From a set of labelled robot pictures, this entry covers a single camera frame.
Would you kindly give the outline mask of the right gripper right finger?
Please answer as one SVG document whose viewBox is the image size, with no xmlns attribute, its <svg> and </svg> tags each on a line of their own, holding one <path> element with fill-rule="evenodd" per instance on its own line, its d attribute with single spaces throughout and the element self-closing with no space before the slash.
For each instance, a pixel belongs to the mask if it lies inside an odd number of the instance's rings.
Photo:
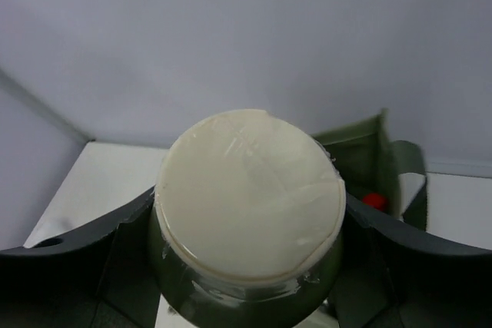
<svg viewBox="0 0 492 328">
<path fill-rule="evenodd" d="M 347 197 L 331 301 L 341 327 L 489 327 L 491 252 Z"/>
</svg>

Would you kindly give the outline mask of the pale green cylindrical bottle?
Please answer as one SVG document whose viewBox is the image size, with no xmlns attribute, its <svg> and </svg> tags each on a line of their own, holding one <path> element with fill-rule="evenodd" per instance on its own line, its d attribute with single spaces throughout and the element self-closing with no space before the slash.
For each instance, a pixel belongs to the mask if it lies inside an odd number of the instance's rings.
<svg viewBox="0 0 492 328">
<path fill-rule="evenodd" d="M 226 111 L 168 150 L 148 259 L 196 327 L 293 327 L 334 285 L 345 210 L 344 180 L 312 136 L 263 110 Z"/>
</svg>

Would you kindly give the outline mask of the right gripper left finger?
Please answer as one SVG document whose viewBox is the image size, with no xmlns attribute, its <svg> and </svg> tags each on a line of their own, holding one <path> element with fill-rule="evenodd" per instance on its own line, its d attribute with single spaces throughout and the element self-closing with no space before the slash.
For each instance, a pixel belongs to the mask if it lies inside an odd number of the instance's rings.
<svg viewBox="0 0 492 328">
<path fill-rule="evenodd" d="M 31 248 L 1 252 L 3 327 L 153 327 L 147 262 L 152 190 Z"/>
</svg>

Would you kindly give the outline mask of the green Fairy dish soap bottle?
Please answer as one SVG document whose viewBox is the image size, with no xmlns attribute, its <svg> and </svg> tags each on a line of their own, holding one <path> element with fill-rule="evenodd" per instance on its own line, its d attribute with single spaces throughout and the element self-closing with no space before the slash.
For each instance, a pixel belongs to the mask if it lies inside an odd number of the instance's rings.
<svg viewBox="0 0 492 328">
<path fill-rule="evenodd" d="M 373 207 L 376 210 L 386 212 L 388 208 L 388 199 L 378 193 L 366 194 L 362 200 L 364 204 Z"/>
</svg>

